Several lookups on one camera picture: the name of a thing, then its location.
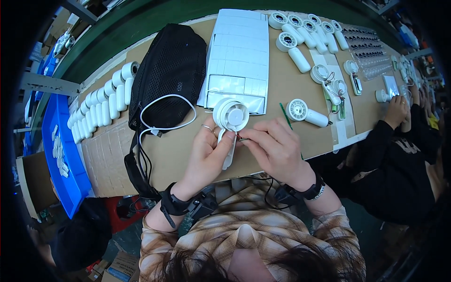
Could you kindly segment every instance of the red stool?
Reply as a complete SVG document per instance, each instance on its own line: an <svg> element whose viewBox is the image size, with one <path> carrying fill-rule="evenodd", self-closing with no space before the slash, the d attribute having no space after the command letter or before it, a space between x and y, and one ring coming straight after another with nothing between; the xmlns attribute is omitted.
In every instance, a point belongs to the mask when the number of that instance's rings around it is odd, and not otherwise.
<svg viewBox="0 0 451 282"><path fill-rule="evenodd" d="M138 195L131 197L131 200L134 202L139 198ZM111 198L103 198L105 201L106 209L108 210L108 214L110 216L111 222L111 233L115 234L119 231L124 230L132 223L137 221L146 215L149 211L145 212L136 212L132 217L128 217L127 214L130 212L128 205L117 206L119 201L123 199L123 197L111 197ZM143 206L139 201L136 202L136 209L142 209Z"/></svg>

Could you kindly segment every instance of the black mesh bag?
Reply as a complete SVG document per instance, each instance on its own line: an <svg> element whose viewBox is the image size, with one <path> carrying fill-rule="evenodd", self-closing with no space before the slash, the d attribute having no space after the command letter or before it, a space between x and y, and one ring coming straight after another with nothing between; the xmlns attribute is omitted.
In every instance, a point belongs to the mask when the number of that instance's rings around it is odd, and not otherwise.
<svg viewBox="0 0 451 282"><path fill-rule="evenodd" d="M147 129L141 122L141 111L168 94L183 96L195 105L205 78L206 50L205 41L191 27L169 23L158 32L138 69L129 106L129 127L135 135L124 163L130 181L142 198L161 199L149 184L152 164L138 141L140 133ZM191 106L183 99L168 97L149 106L143 113L143 121L149 126L171 128L181 123L189 110ZM138 146L138 163L132 151L135 146Z"/></svg>

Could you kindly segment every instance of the green tool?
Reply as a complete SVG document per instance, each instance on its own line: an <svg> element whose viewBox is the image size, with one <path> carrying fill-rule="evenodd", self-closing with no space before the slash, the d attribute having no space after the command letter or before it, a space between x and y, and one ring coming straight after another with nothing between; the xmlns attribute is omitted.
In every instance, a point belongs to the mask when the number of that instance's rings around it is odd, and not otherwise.
<svg viewBox="0 0 451 282"><path fill-rule="evenodd" d="M288 119L288 116L286 115L286 111L285 111L285 109L283 108L282 103L279 103L279 105L280 105L281 108L282 108L282 112L283 112L283 115L284 115L285 118L286 118L286 122L288 122L288 125L290 126L291 130L293 130L293 127L291 126L290 120Z"/></svg>

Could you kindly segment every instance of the blue crate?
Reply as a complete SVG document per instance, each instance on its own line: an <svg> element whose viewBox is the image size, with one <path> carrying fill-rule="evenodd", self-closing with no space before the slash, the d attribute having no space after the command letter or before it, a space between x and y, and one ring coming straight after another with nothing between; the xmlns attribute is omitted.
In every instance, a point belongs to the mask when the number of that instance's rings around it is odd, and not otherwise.
<svg viewBox="0 0 451 282"><path fill-rule="evenodd" d="M67 96L52 94L42 121L42 142L56 192L67 215L72 218L92 186L78 154L72 132L67 127L68 119ZM56 159L52 155L52 132L56 124L63 144L64 162L69 168L68 178L60 175Z"/></svg>

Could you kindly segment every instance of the white foam sheet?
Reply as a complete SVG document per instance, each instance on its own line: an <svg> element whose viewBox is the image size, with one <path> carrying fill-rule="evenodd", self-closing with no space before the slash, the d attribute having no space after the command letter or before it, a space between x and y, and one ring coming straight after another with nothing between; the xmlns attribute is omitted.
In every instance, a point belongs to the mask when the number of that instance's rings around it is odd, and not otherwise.
<svg viewBox="0 0 451 282"><path fill-rule="evenodd" d="M207 51L207 75L197 105L213 108L233 97L252 114L265 114L269 31L265 14L221 9Z"/></svg>

